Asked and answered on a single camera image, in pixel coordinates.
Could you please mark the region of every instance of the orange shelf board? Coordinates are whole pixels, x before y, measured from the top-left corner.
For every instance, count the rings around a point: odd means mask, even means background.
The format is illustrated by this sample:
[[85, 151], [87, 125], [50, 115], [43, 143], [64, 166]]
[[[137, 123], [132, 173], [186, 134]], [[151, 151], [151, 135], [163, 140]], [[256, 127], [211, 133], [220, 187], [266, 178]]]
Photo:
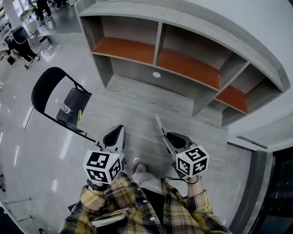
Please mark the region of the orange shelf board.
[[155, 46], [125, 39], [104, 37], [92, 52], [103, 53], [152, 64]]
[[156, 65], [220, 89], [220, 71], [195, 58], [163, 48]]
[[232, 86], [228, 86], [224, 89], [216, 99], [247, 113], [247, 100], [245, 94]]

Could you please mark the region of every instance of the white pants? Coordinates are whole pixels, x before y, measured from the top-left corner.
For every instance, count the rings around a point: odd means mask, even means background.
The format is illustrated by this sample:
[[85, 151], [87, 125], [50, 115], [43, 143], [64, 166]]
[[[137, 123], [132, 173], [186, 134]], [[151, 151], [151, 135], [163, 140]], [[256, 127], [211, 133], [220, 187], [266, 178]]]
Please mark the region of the white pants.
[[158, 194], [162, 193], [162, 183], [153, 174], [147, 172], [136, 172], [132, 175], [132, 179], [140, 187], [146, 188]]

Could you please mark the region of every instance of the wrist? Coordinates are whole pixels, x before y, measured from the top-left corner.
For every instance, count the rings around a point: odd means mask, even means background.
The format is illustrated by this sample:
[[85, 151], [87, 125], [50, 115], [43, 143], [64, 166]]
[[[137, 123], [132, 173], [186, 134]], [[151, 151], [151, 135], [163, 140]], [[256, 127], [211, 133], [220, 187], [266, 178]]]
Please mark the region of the wrist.
[[192, 183], [192, 184], [188, 184], [187, 186], [188, 197], [194, 197], [204, 191], [202, 182], [201, 182], [201, 176], [198, 178], [196, 178], [196, 176], [193, 178], [189, 178], [188, 183]]
[[89, 179], [87, 179], [87, 184], [91, 191], [104, 192], [108, 188], [108, 185], [102, 184], [100, 182], [91, 181]]

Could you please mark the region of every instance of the wooden floor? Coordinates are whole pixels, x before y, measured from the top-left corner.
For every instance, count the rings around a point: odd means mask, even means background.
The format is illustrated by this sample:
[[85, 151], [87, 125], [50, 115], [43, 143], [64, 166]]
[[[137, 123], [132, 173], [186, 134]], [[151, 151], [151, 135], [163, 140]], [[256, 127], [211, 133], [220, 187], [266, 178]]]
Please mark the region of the wooden floor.
[[226, 153], [226, 128], [221, 112], [206, 107], [191, 117], [193, 101], [152, 85], [114, 75], [107, 89], [99, 87], [89, 100], [78, 127], [97, 138], [105, 129], [126, 128], [125, 158], [131, 166], [145, 163], [157, 176], [172, 163], [159, 126], [158, 114], [167, 131], [185, 134], [210, 155], [209, 168], [222, 171]]

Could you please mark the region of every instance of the chair leg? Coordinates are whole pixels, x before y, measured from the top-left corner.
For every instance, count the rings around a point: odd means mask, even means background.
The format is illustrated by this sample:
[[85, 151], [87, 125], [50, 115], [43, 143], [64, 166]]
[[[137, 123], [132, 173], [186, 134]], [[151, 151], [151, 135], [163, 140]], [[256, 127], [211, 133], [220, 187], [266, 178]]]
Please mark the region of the chair leg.
[[18, 219], [16, 219], [16, 220], [17, 220], [18, 222], [21, 222], [21, 221], [23, 221], [23, 220], [27, 220], [27, 219], [30, 219], [30, 218], [32, 218], [31, 215], [28, 215], [28, 216], [26, 216], [26, 217], [18, 218]]
[[3, 192], [6, 191], [6, 190], [5, 190], [5, 183], [4, 183], [4, 175], [3, 175], [3, 174], [0, 175], [0, 189], [1, 189]]
[[40, 232], [40, 234], [45, 234], [46, 231], [44, 229], [38, 229], [38, 231]]
[[31, 197], [27, 197], [24, 199], [18, 199], [18, 200], [6, 200], [6, 201], [2, 201], [5, 205], [7, 204], [13, 204], [13, 203], [19, 203], [19, 202], [26, 202], [26, 201], [30, 201]]

